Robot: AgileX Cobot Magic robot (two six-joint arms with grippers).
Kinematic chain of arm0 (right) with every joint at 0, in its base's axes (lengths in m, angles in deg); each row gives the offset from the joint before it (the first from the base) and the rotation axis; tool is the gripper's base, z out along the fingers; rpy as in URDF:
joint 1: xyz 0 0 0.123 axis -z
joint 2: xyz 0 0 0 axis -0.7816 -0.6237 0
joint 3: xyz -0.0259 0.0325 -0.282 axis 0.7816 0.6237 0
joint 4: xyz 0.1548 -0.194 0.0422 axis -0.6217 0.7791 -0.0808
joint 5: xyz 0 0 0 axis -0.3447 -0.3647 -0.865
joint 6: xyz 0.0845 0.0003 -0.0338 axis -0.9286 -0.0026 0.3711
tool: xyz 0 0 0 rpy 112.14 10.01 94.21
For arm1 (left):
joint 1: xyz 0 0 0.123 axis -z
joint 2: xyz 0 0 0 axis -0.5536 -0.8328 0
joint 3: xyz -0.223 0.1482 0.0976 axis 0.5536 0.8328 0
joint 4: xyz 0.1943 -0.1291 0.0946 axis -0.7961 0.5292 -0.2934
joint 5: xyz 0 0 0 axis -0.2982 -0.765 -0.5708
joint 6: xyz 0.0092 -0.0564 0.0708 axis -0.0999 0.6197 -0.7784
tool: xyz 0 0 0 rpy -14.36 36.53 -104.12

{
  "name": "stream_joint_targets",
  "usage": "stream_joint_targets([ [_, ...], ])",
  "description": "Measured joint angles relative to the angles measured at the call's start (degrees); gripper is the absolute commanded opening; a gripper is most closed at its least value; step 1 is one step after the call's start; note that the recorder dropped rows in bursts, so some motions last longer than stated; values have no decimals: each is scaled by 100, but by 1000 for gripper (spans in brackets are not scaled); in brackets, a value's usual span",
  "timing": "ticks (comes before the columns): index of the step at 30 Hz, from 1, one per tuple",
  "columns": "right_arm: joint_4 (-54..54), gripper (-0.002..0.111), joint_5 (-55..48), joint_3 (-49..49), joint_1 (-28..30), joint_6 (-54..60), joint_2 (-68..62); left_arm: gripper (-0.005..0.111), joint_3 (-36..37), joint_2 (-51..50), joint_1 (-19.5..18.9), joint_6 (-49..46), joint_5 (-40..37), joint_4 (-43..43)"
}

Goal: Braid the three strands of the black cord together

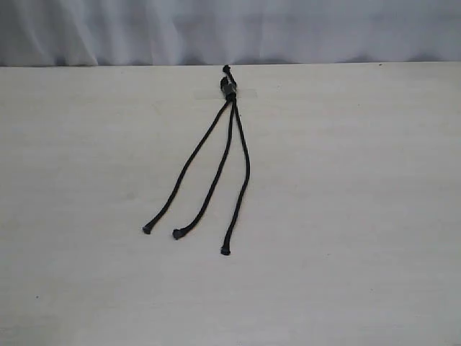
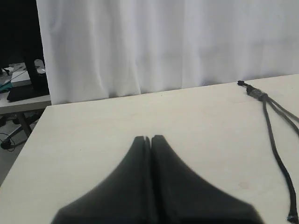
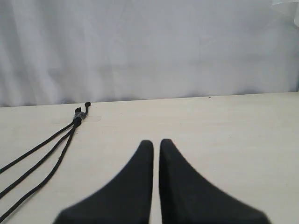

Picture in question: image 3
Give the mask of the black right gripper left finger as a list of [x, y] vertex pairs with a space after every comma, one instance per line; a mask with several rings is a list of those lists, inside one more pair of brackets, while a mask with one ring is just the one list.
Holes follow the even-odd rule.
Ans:
[[141, 141], [126, 166], [104, 187], [64, 209], [56, 224], [147, 224], [153, 189], [154, 147]]

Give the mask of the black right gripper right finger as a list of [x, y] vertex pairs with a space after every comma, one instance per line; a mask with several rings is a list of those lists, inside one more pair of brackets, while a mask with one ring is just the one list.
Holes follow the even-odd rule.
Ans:
[[164, 224], [268, 224], [261, 211], [242, 203], [200, 175], [170, 139], [159, 155], [159, 194]]

